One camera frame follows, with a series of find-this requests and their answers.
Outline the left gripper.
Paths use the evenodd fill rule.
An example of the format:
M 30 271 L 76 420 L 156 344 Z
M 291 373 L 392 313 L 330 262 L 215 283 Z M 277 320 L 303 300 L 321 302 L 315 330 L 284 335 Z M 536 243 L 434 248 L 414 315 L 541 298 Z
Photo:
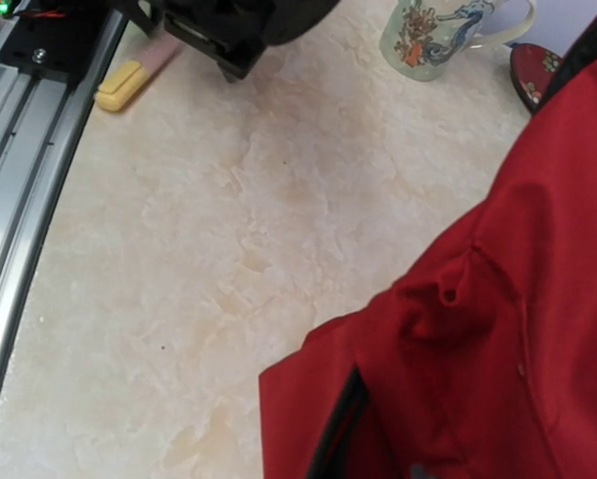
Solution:
M 164 27 L 175 38 L 213 60 L 228 83 L 244 80 L 267 49 L 260 38 L 217 40 L 174 13 L 165 14 Z

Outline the red student backpack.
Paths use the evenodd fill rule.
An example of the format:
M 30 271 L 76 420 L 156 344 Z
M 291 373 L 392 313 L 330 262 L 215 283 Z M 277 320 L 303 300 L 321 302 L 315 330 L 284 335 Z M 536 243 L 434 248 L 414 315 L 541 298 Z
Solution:
M 268 478 L 597 478 L 597 18 L 484 200 L 259 391 Z

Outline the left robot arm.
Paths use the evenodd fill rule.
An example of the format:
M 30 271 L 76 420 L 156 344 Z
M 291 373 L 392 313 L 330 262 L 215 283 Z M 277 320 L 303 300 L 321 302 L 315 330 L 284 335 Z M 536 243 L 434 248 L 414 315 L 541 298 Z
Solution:
M 337 0 L 138 1 L 109 5 L 144 33 L 163 30 L 212 59 L 227 81 L 243 80 L 265 50 L 292 42 L 320 23 Z

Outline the floral ceramic mug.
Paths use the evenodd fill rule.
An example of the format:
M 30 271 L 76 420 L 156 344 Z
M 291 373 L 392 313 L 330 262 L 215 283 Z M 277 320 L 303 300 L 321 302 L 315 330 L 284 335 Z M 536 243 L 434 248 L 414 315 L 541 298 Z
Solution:
M 419 82 L 439 78 L 448 62 L 466 49 L 502 45 L 533 26 L 537 4 L 528 0 L 525 18 L 503 31 L 482 35 L 485 21 L 501 1 L 399 1 L 379 40 L 384 60 L 399 74 Z

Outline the red floral round tin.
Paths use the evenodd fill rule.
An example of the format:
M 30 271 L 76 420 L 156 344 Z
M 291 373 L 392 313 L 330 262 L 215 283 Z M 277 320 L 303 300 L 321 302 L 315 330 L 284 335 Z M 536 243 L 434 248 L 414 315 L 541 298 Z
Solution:
M 514 90 L 528 112 L 533 115 L 562 57 L 542 46 L 531 43 L 511 45 L 510 79 Z

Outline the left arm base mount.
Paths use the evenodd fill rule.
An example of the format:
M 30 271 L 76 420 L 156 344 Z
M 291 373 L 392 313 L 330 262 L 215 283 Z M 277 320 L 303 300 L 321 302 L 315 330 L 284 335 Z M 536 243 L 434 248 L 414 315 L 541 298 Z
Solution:
M 117 1 L 31 1 L 13 14 L 0 63 L 38 79 L 75 85 L 91 67 Z

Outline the aluminium front rail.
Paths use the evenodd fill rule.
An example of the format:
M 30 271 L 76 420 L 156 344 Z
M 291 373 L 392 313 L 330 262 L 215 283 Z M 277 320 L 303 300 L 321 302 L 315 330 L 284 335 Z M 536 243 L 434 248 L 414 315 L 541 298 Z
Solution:
M 0 62 L 0 391 L 50 217 L 125 26 L 120 13 L 105 15 L 75 87 Z M 0 20 L 0 50 L 14 28 Z

